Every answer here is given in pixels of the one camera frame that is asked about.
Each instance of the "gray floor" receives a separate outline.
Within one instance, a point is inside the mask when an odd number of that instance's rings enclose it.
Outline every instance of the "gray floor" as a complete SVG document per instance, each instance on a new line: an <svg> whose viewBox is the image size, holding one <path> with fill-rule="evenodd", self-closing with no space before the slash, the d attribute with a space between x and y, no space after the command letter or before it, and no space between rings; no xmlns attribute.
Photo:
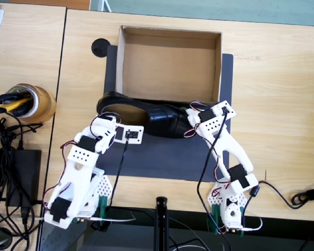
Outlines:
<svg viewBox="0 0 314 251"><path fill-rule="evenodd" d="M221 236L212 233L196 231L199 237L206 243L211 251L228 250ZM189 230L170 229L170 236L177 242L185 242L196 238ZM233 250L237 251L269 251L269 250L299 250L304 241L297 239L270 238L260 236L244 236L227 234ZM153 250L153 227L133 225L112 225L106 233L94 232L89 240L85 240L80 251L149 251ZM198 248L186 248L187 251L201 250ZM308 243L304 251L314 251L314 242Z"/></svg>
<svg viewBox="0 0 314 251"><path fill-rule="evenodd" d="M91 0L91 10L98 1ZM108 0L113 12L314 26L314 0Z"/></svg>

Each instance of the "robotic arm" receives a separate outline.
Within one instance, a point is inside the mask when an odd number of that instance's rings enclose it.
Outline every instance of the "robotic arm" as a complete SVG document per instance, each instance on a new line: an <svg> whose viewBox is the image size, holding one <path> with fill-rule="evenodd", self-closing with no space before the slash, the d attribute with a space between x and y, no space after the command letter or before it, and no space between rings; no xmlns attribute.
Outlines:
<svg viewBox="0 0 314 251"><path fill-rule="evenodd" d="M118 124L112 116L97 116L90 127L78 133L46 205L44 220L67 229L75 217L92 217L99 198L105 196L109 200L113 190L104 171L95 167L99 153L104 154L114 142L140 144L143 130L141 126Z"/></svg>
<svg viewBox="0 0 314 251"><path fill-rule="evenodd" d="M204 138L208 147L214 142L221 126L223 126L219 139L217 140L212 155L217 161L223 174L222 179L217 179L212 188L208 201L213 208L219 208L219 214L226 230L244 230L242 222L242 208L246 204L245 191L258 185L253 171L253 165L240 144L229 134L223 120L236 116L235 111L228 102L216 104L207 110L187 109L188 120L196 133ZM239 165L226 169L223 163L223 151L232 154Z"/></svg>

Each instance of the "black power adapter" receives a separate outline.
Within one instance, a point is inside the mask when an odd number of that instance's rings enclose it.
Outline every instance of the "black power adapter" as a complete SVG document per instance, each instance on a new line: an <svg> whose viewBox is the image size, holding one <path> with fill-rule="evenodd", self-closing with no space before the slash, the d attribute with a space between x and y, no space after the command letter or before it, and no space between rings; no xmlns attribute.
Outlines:
<svg viewBox="0 0 314 251"><path fill-rule="evenodd" d="M12 163L10 173L13 180L24 190L32 205L37 202L41 154L41 150L12 150L10 153ZM19 195L13 182L8 184L6 206L30 207L28 200L23 195Z"/></svg>

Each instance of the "black mat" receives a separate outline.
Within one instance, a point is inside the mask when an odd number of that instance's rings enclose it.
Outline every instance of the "black mat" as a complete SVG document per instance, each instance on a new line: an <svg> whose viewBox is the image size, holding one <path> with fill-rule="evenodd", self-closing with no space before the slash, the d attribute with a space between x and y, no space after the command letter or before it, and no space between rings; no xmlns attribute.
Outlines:
<svg viewBox="0 0 314 251"><path fill-rule="evenodd" d="M105 92L115 90L117 47L110 46L107 54ZM220 101L231 104L233 55L223 54ZM230 131L230 120L226 122ZM100 155L97 167L107 175L116 175L124 145L114 143ZM166 139L143 135L142 144L128 145L121 175L197 181L202 173L209 148L202 138ZM229 167L229 154L224 153L225 166ZM212 172L216 162L211 156L203 181L214 181Z"/></svg>

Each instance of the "light wood tabletop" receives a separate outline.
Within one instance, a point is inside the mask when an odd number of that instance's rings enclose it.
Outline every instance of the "light wood tabletop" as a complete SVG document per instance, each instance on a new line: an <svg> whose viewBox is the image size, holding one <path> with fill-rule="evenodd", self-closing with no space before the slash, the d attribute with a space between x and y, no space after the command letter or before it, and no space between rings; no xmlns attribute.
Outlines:
<svg viewBox="0 0 314 251"><path fill-rule="evenodd" d="M56 95L66 8L0 4L0 9L5 11L0 27L0 94L19 83L28 83ZM42 150L38 200L42 200L44 190L52 120L46 122L37 133L24 135L25 149ZM11 118L7 118L7 121L7 125L17 124ZM37 216L40 208L40 205L34 206ZM37 231L30 238L30 249L35 250ZM23 241L16 250L24 250L25 247L26 242Z"/></svg>
<svg viewBox="0 0 314 251"><path fill-rule="evenodd" d="M47 187L63 171L60 146L96 115L103 95L106 58L91 52L98 38L117 45L121 25L223 32L222 51L234 55L231 134L247 152L258 180L266 179L289 200L314 188L314 27L199 20L68 10ZM199 159L198 168L203 168ZM197 182L119 178L114 205L154 208L158 196L171 210L204 211ZM202 183L206 197L213 184ZM288 208L261 186L247 215L314 220L314 201Z"/></svg>

